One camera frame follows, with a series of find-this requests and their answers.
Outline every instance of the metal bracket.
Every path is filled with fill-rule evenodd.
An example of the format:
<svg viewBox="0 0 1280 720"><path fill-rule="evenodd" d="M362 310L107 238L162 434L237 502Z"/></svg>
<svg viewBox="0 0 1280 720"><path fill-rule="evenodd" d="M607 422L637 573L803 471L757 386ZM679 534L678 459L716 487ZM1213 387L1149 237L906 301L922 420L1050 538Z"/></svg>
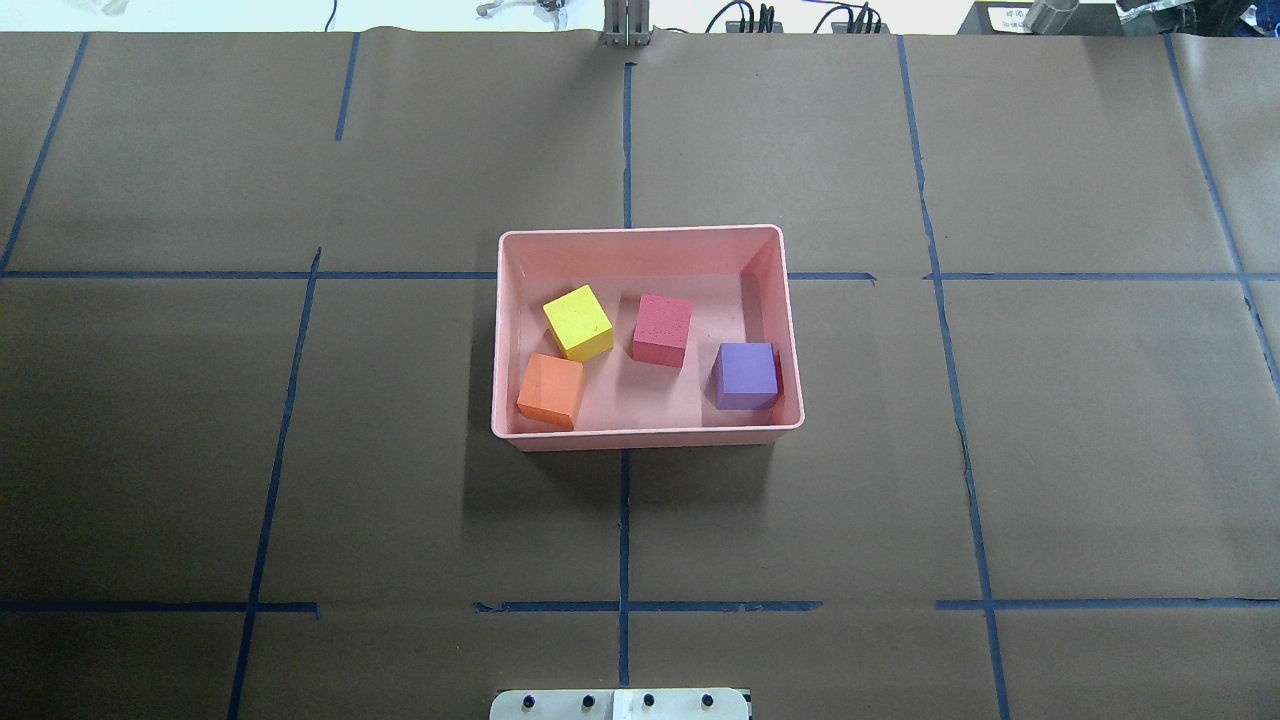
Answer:
<svg viewBox="0 0 1280 720"><path fill-rule="evenodd" d="M751 720L751 693L732 688L506 691L489 720Z"/></svg>
<svg viewBox="0 0 1280 720"><path fill-rule="evenodd" d="M649 45L649 0L604 0L604 29L600 42L625 47Z"/></svg>

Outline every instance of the foam block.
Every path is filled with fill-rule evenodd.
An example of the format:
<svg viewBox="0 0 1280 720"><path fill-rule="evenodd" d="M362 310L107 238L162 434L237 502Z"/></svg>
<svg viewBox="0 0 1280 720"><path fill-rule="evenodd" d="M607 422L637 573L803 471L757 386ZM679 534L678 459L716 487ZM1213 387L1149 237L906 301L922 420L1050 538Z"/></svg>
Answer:
<svg viewBox="0 0 1280 720"><path fill-rule="evenodd" d="M572 430L585 389L586 370L581 363L535 352L525 366L516 409L526 418Z"/></svg>
<svg viewBox="0 0 1280 720"><path fill-rule="evenodd" d="M694 304L687 300L641 295L631 356L641 363L682 366L692 316Z"/></svg>
<svg viewBox="0 0 1280 720"><path fill-rule="evenodd" d="M543 313L564 357L585 363L613 348L613 325L591 286L552 300L543 305Z"/></svg>
<svg viewBox="0 0 1280 720"><path fill-rule="evenodd" d="M712 374L721 410L764 410L778 397L772 342L722 342Z"/></svg>

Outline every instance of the pink plastic container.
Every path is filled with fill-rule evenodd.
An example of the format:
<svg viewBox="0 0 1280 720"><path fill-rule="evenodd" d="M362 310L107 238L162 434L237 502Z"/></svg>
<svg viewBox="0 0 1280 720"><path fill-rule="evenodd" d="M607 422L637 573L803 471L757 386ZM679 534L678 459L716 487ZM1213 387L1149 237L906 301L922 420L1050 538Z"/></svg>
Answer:
<svg viewBox="0 0 1280 720"><path fill-rule="evenodd" d="M543 304L590 284L614 346L586 361L573 430L516 410L534 352L558 355ZM631 357L643 293L692 301L682 368ZM774 225L508 232L498 242L493 432L526 452L772 442L804 423L791 295ZM712 365L722 342L772 342L780 393L768 410L719 410Z"/></svg>

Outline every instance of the gray table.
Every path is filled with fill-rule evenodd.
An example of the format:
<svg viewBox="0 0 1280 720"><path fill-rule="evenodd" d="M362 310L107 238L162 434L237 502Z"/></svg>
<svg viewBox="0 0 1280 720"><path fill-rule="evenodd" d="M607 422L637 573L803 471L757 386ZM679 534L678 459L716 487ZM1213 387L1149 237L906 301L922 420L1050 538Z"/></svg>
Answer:
<svg viewBox="0 0 1280 720"><path fill-rule="evenodd" d="M595 42L0 36L0 716L1280 714L1280 45ZM749 222L804 428L490 434L503 231Z"/></svg>

